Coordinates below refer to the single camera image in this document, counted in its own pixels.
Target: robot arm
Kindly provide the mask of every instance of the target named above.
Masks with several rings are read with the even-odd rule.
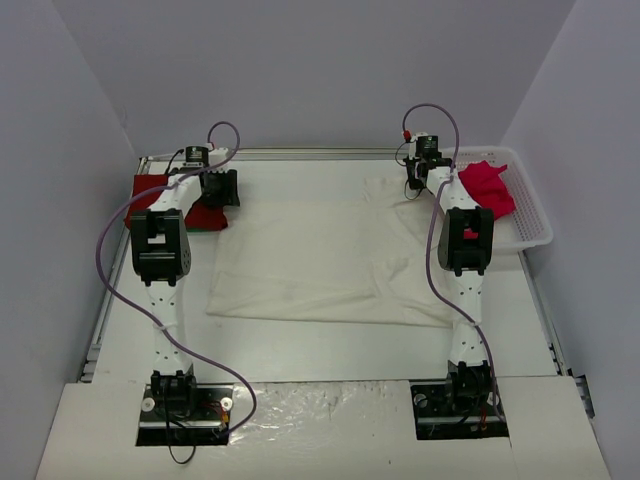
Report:
[[[189,155],[199,161],[190,161]],[[184,218],[195,202],[218,207],[239,205],[236,172],[208,172],[181,180],[183,174],[227,158],[225,148],[209,152],[204,147],[188,147],[186,166],[174,169],[168,184],[177,186],[162,192],[147,210],[131,216],[133,267],[145,284],[152,313],[173,338],[187,345],[183,313],[184,276],[191,269],[191,250]],[[163,329],[154,326],[155,359],[151,390],[160,398],[170,392],[171,410],[190,412],[197,388],[191,357],[176,349]]]
[[[438,151],[438,137],[418,133],[411,138],[406,159],[408,184],[414,190],[427,189],[436,196],[444,185],[439,207],[445,214],[438,262],[446,270],[450,301],[473,318],[482,321],[482,285],[491,261],[493,212],[481,208],[468,194],[451,160]],[[453,340],[449,353],[449,382],[453,401],[477,396],[490,388],[486,350],[474,325],[455,312]],[[464,386],[473,386],[465,392]]]

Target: red fabric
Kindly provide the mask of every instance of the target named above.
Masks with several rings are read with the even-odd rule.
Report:
[[[167,175],[136,175],[133,179],[133,196],[150,188],[166,185],[168,179],[169,177]],[[160,193],[161,192],[152,193],[134,202],[129,207],[127,218],[124,220],[127,228],[131,228],[131,213],[149,208],[149,206],[158,199]],[[187,226],[187,230],[218,231],[228,226],[227,217],[225,217],[222,208],[210,209],[202,205],[200,201],[193,204],[184,223]]]
[[[506,165],[492,167],[485,160],[480,163],[472,163],[459,173],[460,181],[471,198],[482,208],[493,210],[493,216],[496,220],[509,215],[516,209],[513,197],[500,178],[500,174],[506,169]]]

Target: white plastic basket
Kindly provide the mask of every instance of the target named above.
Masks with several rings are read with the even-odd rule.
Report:
[[[451,157],[453,149],[443,150]],[[505,147],[462,147],[456,165],[464,170],[470,163],[486,160],[492,167],[507,165],[500,178],[516,203],[516,210],[496,221],[493,250],[497,253],[520,252],[553,240],[553,231],[542,209],[531,180],[518,154]]]

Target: white wall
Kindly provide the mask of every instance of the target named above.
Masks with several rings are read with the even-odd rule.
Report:
[[[573,3],[54,0],[140,155],[220,118],[249,146],[396,145],[427,100],[464,143],[496,144]],[[427,120],[451,144],[437,112],[412,124]]]
[[[136,161],[49,1],[3,2],[0,65],[0,477],[22,480],[86,353],[102,296],[93,245]]]
[[[640,471],[640,3],[578,0],[503,143],[555,240],[532,251],[563,350],[586,373],[614,478]]]

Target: white cloth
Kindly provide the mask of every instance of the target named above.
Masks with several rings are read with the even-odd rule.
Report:
[[[357,202],[243,205],[219,235],[207,313],[447,326],[449,309],[425,275],[433,202],[426,192],[407,201],[403,188],[402,179],[370,179]]]

